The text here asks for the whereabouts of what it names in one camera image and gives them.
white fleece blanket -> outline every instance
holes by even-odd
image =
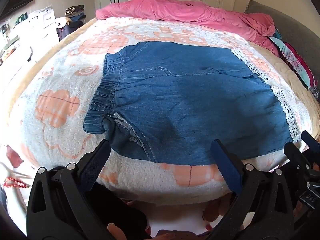
[[[52,57],[17,100],[9,119],[9,145],[35,166],[50,169],[77,162],[104,135],[83,131],[83,120],[100,84],[106,53],[140,41],[171,41],[229,48],[271,85],[300,149],[303,130],[311,131],[304,104],[275,68],[238,35],[192,24],[112,17],[95,22]],[[285,159],[283,151],[248,161],[268,171]],[[98,180],[126,199],[157,204],[190,204],[228,191],[216,165],[184,166],[132,160],[112,151]]]

pink comforter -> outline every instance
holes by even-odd
[[[135,17],[149,20],[180,21],[215,30],[236,33],[279,57],[275,45],[267,38],[275,33],[271,16],[245,14],[209,7],[202,2],[177,0],[131,0],[112,3],[96,11],[98,20],[108,17]]]

lace hem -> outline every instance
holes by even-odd
[[[247,57],[243,54],[243,52],[239,49],[232,49],[233,54],[235,54],[240,60],[242,60],[248,68],[253,72],[256,73],[264,82],[267,83],[269,80],[268,76],[262,70],[258,69]],[[290,98],[283,92],[280,87],[270,85],[273,93],[277,97],[278,101],[280,102],[283,111],[285,113],[287,123],[289,125],[290,135],[293,138],[293,142],[296,143],[300,141],[300,131],[295,120],[295,114],[293,109],[291,108],[290,104],[288,103]]]

beige mattress edge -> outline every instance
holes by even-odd
[[[318,139],[320,136],[320,104],[314,98],[312,93],[303,87],[297,75],[289,69],[282,59],[276,57],[271,51],[257,44],[252,42],[249,42],[249,44],[279,72],[286,83],[291,87],[297,98],[303,102],[311,119],[311,135],[315,139]]]
[[[52,47],[26,74],[26,76],[21,81],[20,85],[16,89],[16,91],[12,94],[12,97],[9,101],[9,104],[6,106],[7,110],[5,111],[5,123],[8,125],[9,117],[11,111],[13,109],[14,104],[34,79],[34,77],[39,73],[39,71],[44,67],[44,65],[51,59],[57,52],[63,49],[65,46],[73,42],[76,38],[78,38],[82,33],[84,33],[92,24],[97,21],[96,18],[90,20],[85,25],[81,26],[79,29],[69,34],[66,38],[60,41],[57,45]]]

blue shorts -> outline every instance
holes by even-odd
[[[84,131],[120,155],[180,165],[215,163],[214,139],[241,159],[292,141],[270,86],[230,49],[161,41],[106,54]]]

